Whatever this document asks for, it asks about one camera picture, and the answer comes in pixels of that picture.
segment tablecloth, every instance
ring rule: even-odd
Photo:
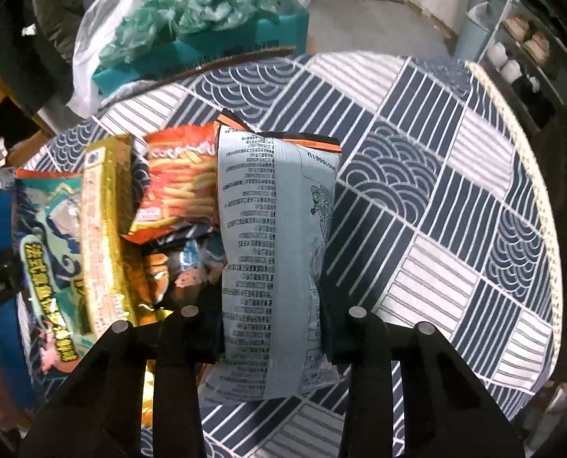
[[[206,123],[222,108],[264,131],[341,141],[323,273],[385,321],[436,325],[512,418],[557,359],[561,270],[538,166],[480,66],[350,52],[218,69],[111,106],[50,141],[26,168],[81,170],[89,143],[129,132],[138,201],[147,182],[142,136]],[[398,455],[404,405],[396,362],[392,374]],[[208,455],[335,457],[346,405],[341,382],[203,408]],[[142,446],[151,456],[150,429]]]

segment orange package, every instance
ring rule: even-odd
[[[217,224],[214,123],[147,135],[150,184],[125,238],[144,244],[198,221]]]

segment floor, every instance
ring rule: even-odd
[[[380,0],[313,0],[309,35],[321,52],[369,50],[449,56],[440,30],[407,5]]]

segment gold snack package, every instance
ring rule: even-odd
[[[151,309],[139,247],[120,237],[133,217],[131,136],[105,138],[86,148],[80,243],[90,324],[97,338],[116,320],[134,326]]]

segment teal box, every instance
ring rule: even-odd
[[[132,63],[97,69],[93,81],[105,95],[138,79],[158,81],[219,58],[277,46],[307,47],[309,13],[275,16],[247,22],[236,29],[190,34],[184,41],[160,46]]]

